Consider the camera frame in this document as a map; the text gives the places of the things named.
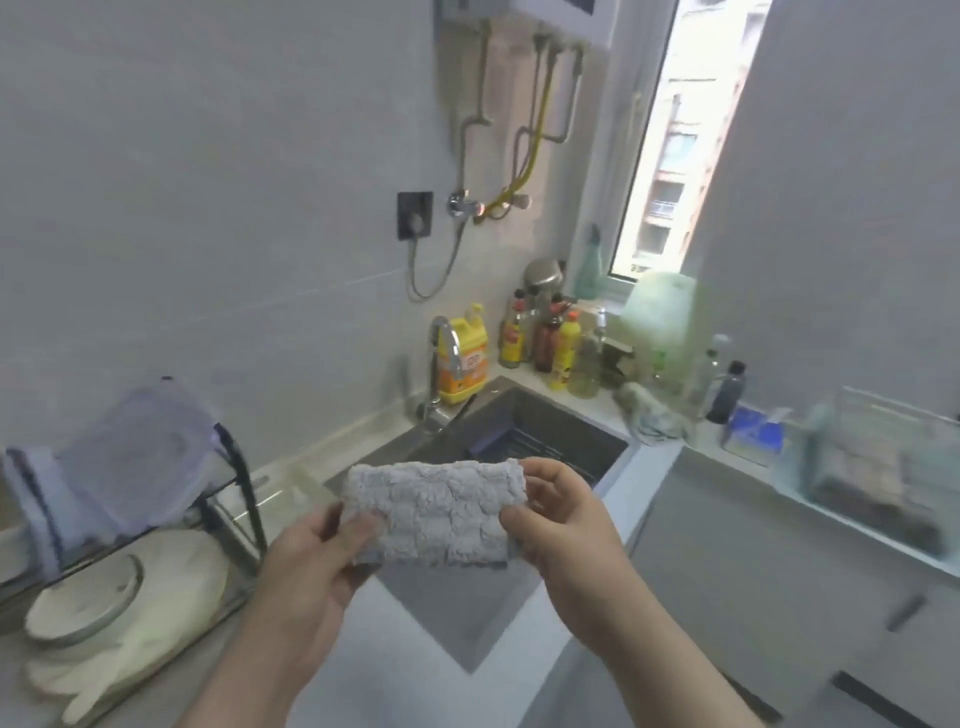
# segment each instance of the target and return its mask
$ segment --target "kitchen sink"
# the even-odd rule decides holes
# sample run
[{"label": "kitchen sink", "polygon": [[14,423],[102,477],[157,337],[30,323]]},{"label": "kitchen sink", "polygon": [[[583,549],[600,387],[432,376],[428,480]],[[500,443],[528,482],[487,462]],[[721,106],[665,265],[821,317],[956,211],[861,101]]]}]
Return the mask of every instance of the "kitchen sink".
[{"label": "kitchen sink", "polygon": [[[504,376],[439,435],[414,427],[359,462],[502,462],[529,456],[562,460],[602,495],[631,445]],[[347,470],[325,486],[343,491]],[[537,572],[516,560],[505,569],[391,564],[377,574],[387,590],[466,671],[474,672],[534,592]]]}]

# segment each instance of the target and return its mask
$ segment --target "dish soap bottle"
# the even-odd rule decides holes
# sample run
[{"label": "dish soap bottle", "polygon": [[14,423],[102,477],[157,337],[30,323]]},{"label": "dish soap bottle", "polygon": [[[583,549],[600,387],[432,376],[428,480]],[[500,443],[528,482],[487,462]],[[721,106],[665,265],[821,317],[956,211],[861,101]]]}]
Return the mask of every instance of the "dish soap bottle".
[{"label": "dish soap bottle", "polygon": [[587,241],[587,255],[580,266],[580,273],[573,283],[573,295],[580,300],[592,301],[600,295],[600,283],[603,280],[603,254],[600,251],[600,228],[590,223],[590,237]]},{"label": "dish soap bottle", "polygon": [[550,389],[566,389],[570,383],[570,371],[580,348],[580,311],[570,311],[557,334],[557,350],[553,354],[553,372],[550,374]]},{"label": "dish soap bottle", "polygon": [[507,369],[516,369],[523,361],[524,337],[523,329],[525,326],[524,293],[522,288],[518,288],[514,294],[514,302],[511,306],[510,315],[503,322],[500,344],[500,366]]},{"label": "dish soap bottle", "polygon": [[468,399],[483,389],[484,384],[487,383],[489,339],[483,317],[480,315],[482,313],[483,306],[480,303],[473,303],[466,318],[453,319],[450,322],[450,326],[457,334],[457,341],[460,342],[460,360],[464,372],[462,378],[454,379],[453,374],[450,373],[450,357],[444,340],[441,339],[437,346],[440,396],[447,404],[457,404]]},{"label": "dish soap bottle", "polygon": [[591,400],[600,392],[600,373],[603,366],[603,347],[607,340],[607,312],[601,308],[596,314],[593,331],[585,334],[580,351],[573,360],[567,390],[581,400]]}]

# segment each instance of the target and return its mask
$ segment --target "yellow bottle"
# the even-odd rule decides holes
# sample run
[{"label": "yellow bottle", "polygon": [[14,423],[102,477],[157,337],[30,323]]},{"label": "yellow bottle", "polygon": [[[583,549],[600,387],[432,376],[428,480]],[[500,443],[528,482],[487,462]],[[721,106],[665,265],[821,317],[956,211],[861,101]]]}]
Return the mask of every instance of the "yellow bottle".
[{"label": "yellow bottle", "polygon": [[450,373],[450,358],[444,340],[437,348],[440,366],[440,396],[447,404],[456,404],[483,389],[487,383],[487,328],[484,326],[483,306],[473,303],[467,318],[453,319],[450,325],[460,342],[460,359],[464,375],[454,379]]},{"label": "yellow bottle", "polygon": [[550,373],[550,389],[566,389],[570,383],[570,370],[580,348],[580,311],[570,311],[566,321],[557,332],[557,349],[553,354],[553,371]]}]

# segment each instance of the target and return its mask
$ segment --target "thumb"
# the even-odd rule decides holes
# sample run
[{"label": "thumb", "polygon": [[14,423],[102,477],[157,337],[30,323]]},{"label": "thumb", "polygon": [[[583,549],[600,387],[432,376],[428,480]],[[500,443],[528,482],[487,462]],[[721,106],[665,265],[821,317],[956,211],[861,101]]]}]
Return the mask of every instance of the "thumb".
[{"label": "thumb", "polygon": [[500,511],[503,529],[524,548],[540,551],[553,543],[561,528],[526,506],[508,505]]},{"label": "thumb", "polygon": [[373,513],[359,513],[341,523],[337,535],[324,543],[324,559],[331,573],[345,569],[380,532],[381,520]]}]

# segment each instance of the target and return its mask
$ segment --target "water heater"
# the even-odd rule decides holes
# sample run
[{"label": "water heater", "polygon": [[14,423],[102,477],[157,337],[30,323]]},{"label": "water heater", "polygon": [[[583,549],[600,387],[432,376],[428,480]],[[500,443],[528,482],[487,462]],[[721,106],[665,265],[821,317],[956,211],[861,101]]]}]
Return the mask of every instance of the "water heater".
[{"label": "water heater", "polygon": [[504,16],[498,25],[519,32],[535,31],[540,24],[566,40],[582,40],[609,49],[620,0],[442,0],[444,17],[471,23]]}]

